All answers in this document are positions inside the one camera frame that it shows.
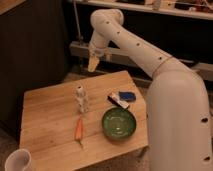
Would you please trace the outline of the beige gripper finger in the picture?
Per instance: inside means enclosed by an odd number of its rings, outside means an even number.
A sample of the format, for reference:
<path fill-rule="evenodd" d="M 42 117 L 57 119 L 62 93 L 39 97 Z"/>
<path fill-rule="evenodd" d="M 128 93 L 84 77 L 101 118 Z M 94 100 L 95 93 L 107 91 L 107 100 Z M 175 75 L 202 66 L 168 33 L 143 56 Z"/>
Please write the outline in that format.
<path fill-rule="evenodd" d="M 89 58 L 89 64 L 88 64 L 88 71 L 94 72 L 99 64 L 99 58 L 98 57 L 90 57 Z"/>

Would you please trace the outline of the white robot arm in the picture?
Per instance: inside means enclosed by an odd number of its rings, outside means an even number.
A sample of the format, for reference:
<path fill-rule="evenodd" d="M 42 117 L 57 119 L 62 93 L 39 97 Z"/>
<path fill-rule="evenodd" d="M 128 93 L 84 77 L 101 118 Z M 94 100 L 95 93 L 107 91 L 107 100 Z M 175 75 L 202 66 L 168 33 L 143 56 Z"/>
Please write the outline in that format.
<path fill-rule="evenodd" d="M 203 79 L 123 27 L 119 9 L 91 14 L 89 71 L 114 42 L 152 78 L 146 95 L 151 171 L 213 171 L 209 99 Z"/>

